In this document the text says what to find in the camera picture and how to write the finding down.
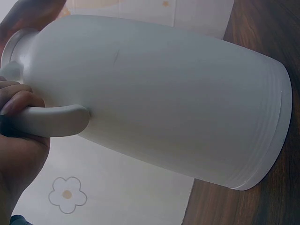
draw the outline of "white jug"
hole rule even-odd
[[[22,131],[83,130],[112,150],[237,190],[270,170],[291,116],[281,63],[157,24],[67,16],[14,34],[1,67],[52,107],[14,118]]]

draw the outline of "flower pattern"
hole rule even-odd
[[[87,202],[87,196],[81,191],[81,183],[76,177],[63,179],[58,177],[54,180],[53,191],[49,194],[51,204],[59,206],[65,214],[73,213],[76,206],[83,206]]]

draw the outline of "brown wooden surface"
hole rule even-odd
[[[300,0],[236,0],[224,40],[285,65],[291,124],[276,163],[254,188],[195,180],[183,225],[300,225]]]

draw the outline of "jug spout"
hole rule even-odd
[[[38,31],[35,29],[22,29],[17,31],[6,43],[1,57],[1,68],[10,71],[9,73],[2,71],[7,79],[23,81],[23,65],[26,54],[37,34]]]

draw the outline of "wrist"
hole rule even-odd
[[[12,205],[7,193],[0,188],[0,224],[8,225],[12,213]]]

